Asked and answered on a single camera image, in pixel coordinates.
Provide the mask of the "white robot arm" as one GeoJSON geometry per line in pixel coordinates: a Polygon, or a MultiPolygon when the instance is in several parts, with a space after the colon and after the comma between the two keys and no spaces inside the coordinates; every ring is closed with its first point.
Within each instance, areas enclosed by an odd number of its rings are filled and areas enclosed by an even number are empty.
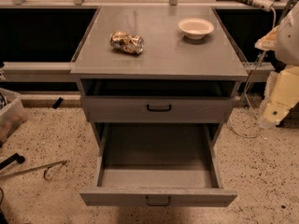
{"type": "Polygon", "coordinates": [[[273,50],[276,59],[286,64],[279,73],[270,73],[260,106],[259,125],[274,128],[299,103],[299,3],[255,47],[273,50]]]}

